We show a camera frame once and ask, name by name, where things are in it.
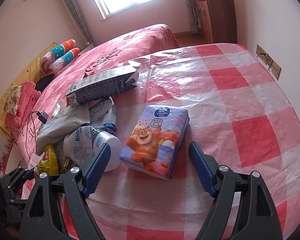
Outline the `gold snack bag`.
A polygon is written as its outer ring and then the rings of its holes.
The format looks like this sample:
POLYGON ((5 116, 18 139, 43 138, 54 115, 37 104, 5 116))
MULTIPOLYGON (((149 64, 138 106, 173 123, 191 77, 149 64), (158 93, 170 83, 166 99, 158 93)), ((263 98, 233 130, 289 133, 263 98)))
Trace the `gold snack bag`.
POLYGON ((59 174, 57 157, 52 145, 46 146, 42 158, 34 168, 34 173, 37 177, 43 172, 50 176, 59 174))

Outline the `white Magicday bottle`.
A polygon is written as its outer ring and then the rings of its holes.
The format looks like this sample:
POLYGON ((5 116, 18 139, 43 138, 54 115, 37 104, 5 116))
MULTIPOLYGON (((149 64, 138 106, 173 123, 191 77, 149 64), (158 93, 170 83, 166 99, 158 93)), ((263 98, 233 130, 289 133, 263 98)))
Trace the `white Magicday bottle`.
POLYGON ((114 135, 93 126, 82 126, 67 135, 63 141, 63 151, 67 157, 82 165, 89 157, 95 156, 104 144, 111 150, 110 160, 105 172, 112 171, 120 165, 121 142, 114 135))

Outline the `grey foil pouch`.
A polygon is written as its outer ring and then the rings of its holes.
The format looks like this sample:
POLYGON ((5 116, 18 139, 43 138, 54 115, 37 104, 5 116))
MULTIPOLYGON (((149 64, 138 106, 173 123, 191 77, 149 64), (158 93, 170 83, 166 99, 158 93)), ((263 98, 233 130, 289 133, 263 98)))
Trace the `grey foil pouch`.
POLYGON ((36 140, 36 155, 41 155, 47 145, 53 145, 74 130, 90 122, 88 104, 66 107, 47 122, 36 140))

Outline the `purple tissue pack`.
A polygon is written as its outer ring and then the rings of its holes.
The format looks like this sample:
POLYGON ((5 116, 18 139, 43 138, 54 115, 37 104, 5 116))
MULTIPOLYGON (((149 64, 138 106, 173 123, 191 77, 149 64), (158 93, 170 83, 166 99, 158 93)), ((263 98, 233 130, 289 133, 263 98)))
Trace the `purple tissue pack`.
POLYGON ((134 170, 170 179, 189 122, 186 108, 148 105, 129 136, 120 160, 134 170))

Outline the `black gold coffee sachet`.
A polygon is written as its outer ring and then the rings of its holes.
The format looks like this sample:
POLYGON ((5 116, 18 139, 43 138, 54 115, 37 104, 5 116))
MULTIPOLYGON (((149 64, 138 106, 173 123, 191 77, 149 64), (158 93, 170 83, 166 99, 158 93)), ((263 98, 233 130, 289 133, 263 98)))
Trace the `black gold coffee sachet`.
POLYGON ((60 174, 66 173, 68 170, 72 169, 76 164, 72 161, 70 157, 66 157, 60 165, 60 174))

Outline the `white squashed plastic bottle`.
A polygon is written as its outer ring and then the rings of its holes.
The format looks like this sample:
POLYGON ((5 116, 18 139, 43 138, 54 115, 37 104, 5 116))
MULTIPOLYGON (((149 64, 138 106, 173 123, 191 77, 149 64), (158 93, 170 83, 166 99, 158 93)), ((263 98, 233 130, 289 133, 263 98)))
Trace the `white squashed plastic bottle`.
POLYGON ((111 97, 88 103, 90 125, 112 135, 117 132, 116 106, 111 97))

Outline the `black charger plug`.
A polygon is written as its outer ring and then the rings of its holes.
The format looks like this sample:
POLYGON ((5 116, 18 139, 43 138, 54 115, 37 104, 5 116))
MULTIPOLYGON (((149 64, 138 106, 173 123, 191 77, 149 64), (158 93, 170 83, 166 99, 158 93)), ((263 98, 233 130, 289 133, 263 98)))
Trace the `black charger plug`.
POLYGON ((43 123, 46 124, 47 120, 49 119, 49 115, 45 111, 41 111, 38 113, 38 119, 43 123))

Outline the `floral pillow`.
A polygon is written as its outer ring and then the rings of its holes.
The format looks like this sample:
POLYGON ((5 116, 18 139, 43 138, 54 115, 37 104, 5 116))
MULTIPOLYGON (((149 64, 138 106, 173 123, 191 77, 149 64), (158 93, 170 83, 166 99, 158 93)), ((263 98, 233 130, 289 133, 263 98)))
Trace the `floral pillow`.
POLYGON ((4 105, 4 112, 16 116, 22 90, 23 90, 23 85, 11 87, 9 94, 7 96, 6 103, 4 105))

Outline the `pink folded quilt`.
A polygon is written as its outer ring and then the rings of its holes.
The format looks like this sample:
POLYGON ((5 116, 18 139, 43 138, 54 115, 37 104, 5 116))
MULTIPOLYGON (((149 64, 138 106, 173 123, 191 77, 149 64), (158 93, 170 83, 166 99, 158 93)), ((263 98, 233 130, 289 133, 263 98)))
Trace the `pink folded quilt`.
POLYGON ((6 113, 5 116, 5 125, 11 131, 17 131, 23 128, 34 105, 41 95, 40 91, 35 90, 36 84, 34 82, 25 81, 21 85, 23 85, 23 90, 16 116, 11 115, 10 113, 6 113))

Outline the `black cloth on bed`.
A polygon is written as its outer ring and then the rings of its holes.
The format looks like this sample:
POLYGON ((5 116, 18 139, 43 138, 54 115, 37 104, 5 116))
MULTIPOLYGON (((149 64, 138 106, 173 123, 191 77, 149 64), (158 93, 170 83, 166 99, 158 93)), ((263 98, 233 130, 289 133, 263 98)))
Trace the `black cloth on bed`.
POLYGON ((35 86, 36 91, 43 92, 44 89, 53 81, 54 76, 53 75, 47 75, 45 77, 42 77, 35 86))

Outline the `upper cartoon pillow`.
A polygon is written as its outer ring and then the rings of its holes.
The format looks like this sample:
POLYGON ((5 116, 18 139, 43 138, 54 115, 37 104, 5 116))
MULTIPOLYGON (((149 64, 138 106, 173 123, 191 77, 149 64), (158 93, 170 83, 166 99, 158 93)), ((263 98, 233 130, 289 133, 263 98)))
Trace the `upper cartoon pillow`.
POLYGON ((49 70, 49 65, 55 61, 56 59, 63 56, 67 51, 72 48, 75 48, 76 41, 73 39, 67 40, 62 44, 52 48, 48 51, 40 60, 40 70, 41 72, 46 75, 51 75, 51 71, 49 70))

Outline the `pink bed cover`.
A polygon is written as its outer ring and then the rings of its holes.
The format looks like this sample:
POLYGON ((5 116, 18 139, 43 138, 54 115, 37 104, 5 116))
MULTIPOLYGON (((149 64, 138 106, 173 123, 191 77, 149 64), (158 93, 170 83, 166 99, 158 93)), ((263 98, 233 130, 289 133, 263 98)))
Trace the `pink bed cover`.
MULTIPOLYGON (((66 70, 55 77, 38 98, 32 112, 45 111, 47 114, 51 114, 56 103, 65 100, 65 94, 70 86, 83 77, 115 68, 120 63, 137 57, 175 48, 179 48, 179 43, 171 29, 165 24, 145 27, 109 40, 78 56, 66 70)), ((114 96, 117 107, 129 108, 133 105, 143 105, 148 100, 145 88, 148 70, 139 68, 138 71, 140 73, 138 87, 123 95, 114 96)), ((29 118, 28 128, 25 124, 17 139, 19 150, 28 167, 36 165, 39 159, 36 155, 32 121, 36 126, 36 133, 38 132, 42 123, 35 114, 32 114, 29 118)))

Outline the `right checked curtain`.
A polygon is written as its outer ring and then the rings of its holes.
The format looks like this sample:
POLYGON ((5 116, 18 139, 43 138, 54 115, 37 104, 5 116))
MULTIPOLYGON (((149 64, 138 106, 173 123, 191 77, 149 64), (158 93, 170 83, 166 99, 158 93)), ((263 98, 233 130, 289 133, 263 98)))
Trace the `right checked curtain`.
POLYGON ((198 23, 197 18, 193 10, 193 3, 191 0, 185 0, 186 7, 187 7, 187 14, 189 18, 189 25, 190 25, 190 33, 191 34, 198 34, 198 23))

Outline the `checked curtain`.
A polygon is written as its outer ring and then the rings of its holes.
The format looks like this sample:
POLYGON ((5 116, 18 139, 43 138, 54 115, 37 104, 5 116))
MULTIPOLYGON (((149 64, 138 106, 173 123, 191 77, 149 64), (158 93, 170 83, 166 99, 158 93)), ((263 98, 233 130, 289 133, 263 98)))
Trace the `checked curtain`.
POLYGON ((189 18, 189 25, 190 25, 190 33, 191 34, 198 34, 198 23, 197 18, 193 10, 193 3, 191 0, 185 0, 186 7, 187 7, 187 14, 189 18))
POLYGON ((92 44, 93 43, 92 38, 85 24, 85 20, 82 15, 81 9, 79 8, 79 5, 77 3, 77 0, 62 0, 62 2, 65 5, 66 9, 68 10, 72 19, 74 20, 75 24, 77 25, 79 31, 82 33, 86 42, 92 44))

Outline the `wooden cabinet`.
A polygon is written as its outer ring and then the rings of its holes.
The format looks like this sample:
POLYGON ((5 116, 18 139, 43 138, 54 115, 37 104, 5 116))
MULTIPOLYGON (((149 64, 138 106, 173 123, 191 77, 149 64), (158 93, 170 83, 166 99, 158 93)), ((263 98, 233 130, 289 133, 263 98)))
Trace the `wooden cabinet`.
POLYGON ((234 0, 191 0, 206 43, 237 43, 234 0))

